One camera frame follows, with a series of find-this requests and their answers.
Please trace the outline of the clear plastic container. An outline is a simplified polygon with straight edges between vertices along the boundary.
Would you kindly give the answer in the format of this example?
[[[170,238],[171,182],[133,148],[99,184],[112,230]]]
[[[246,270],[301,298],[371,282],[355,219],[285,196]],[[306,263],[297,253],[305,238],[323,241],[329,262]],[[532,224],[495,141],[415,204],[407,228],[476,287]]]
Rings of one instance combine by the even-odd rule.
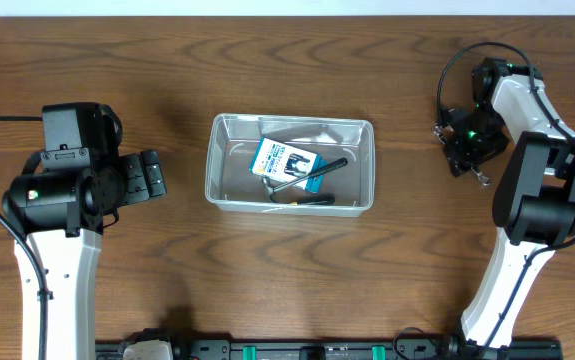
[[[262,138],[317,153],[328,163],[347,158],[347,166],[318,178],[318,193],[294,186],[275,195],[287,201],[329,194],[335,196],[335,203],[272,203],[261,177],[250,172]],[[224,211],[357,217],[373,205],[375,168],[374,128],[367,120],[220,114],[214,119],[208,147],[205,196]]]

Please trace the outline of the silver combination wrench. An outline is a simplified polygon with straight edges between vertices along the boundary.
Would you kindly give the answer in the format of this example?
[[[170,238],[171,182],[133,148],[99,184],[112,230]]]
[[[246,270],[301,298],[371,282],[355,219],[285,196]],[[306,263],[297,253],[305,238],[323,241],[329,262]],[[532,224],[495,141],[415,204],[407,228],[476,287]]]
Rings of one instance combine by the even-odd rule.
[[[447,158],[450,171],[454,177],[459,177],[465,173],[471,173],[477,178],[477,181],[482,187],[488,187],[491,185],[490,178],[480,170],[478,165],[464,160],[456,152],[455,148],[448,143],[448,139],[445,137],[442,128],[438,124],[435,124],[432,127],[432,133],[443,145],[443,154]]]

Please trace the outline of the claw hammer black handle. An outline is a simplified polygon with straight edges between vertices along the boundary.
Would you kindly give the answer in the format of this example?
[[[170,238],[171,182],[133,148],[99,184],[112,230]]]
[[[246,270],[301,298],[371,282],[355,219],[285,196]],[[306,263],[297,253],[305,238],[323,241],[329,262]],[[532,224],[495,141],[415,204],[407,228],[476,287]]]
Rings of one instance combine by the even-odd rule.
[[[272,186],[271,180],[267,176],[261,177],[261,183],[264,185],[265,192],[266,192],[268,198],[270,199],[270,201],[275,203],[274,196],[276,193],[281,192],[287,188],[293,187],[302,181],[306,181],[309,179],[323,176],[327,173],[336,171],[336,170],[343,168],[347,165],[348,165],[348,159],[343,157],[343,158],[340,158],[340,159],[338,159],[332,163],[328,163],[327,165],[324,165],[324,166],[322,166],[316,170],[313,170],[309,174],[303,175],[303,176],[298,177],[298,178],[291,180],[289,182],[282,183],[278,186]]]

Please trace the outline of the screwdriver yellow black handle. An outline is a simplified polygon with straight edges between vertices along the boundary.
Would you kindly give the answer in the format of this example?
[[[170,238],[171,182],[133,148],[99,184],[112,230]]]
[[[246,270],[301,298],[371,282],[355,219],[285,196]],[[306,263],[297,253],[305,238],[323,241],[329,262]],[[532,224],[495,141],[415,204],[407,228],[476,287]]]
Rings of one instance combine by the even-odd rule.
[[[335,203],[335,196],[329,194],[314,195],[314,196],[305,196],[296,199],[290,199],[287,201],[276,199],[275,196],[269,196],[269,200],[275,204],[330,206]]]

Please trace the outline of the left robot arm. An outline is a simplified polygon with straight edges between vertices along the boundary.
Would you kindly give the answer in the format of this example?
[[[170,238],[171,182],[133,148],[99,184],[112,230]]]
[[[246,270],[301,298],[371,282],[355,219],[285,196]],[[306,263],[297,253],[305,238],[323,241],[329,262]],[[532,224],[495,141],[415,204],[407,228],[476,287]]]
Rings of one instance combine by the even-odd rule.
[[[166,195],[157,152],[119,152],[123,128],[93,102],[42,110],[44,149],[3,195],[15,235],[25,359],[95,356],[95,280],[106,216]]]

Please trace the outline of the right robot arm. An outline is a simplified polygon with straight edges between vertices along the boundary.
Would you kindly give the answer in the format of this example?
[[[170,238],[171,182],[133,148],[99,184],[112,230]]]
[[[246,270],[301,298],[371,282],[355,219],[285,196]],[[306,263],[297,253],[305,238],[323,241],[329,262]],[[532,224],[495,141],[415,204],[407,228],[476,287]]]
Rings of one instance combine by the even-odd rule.
[[[514,148],[497,185],[497,236],[481,285],[460,318],[462,357],[510,352],[518,314],[554,253],[575,244],[575,132],[558,116],[531,64],[486,58],[471,73],[472,111],[439,107],[434,127],[454,176],[489,179],[483,163]]]

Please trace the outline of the blue white cardboard box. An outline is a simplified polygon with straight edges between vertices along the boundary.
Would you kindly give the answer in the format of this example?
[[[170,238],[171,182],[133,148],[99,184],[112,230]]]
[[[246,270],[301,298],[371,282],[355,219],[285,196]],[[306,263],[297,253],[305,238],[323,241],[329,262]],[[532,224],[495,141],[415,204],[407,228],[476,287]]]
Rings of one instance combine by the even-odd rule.
[[[287,183],[327,164],[317,153],[262,138],[252,158],[250,172],[279,183]]]

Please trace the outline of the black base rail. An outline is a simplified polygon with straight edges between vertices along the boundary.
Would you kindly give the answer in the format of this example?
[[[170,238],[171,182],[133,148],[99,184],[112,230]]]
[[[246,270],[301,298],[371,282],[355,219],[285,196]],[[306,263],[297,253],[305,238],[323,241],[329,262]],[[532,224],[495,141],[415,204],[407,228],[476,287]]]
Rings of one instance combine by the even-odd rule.
[[[118,342],[98,342],[96,360],[123,360],[127,346],[148,340],[171,343],[177,360],[396,360],[396,359],[508,359],[563,360],[556,340],[515,340],[508,347],[479,352],[474,345],[437,336],[411,334],[390,341],[251,342],[187,340],[178,335],[136,333]]]

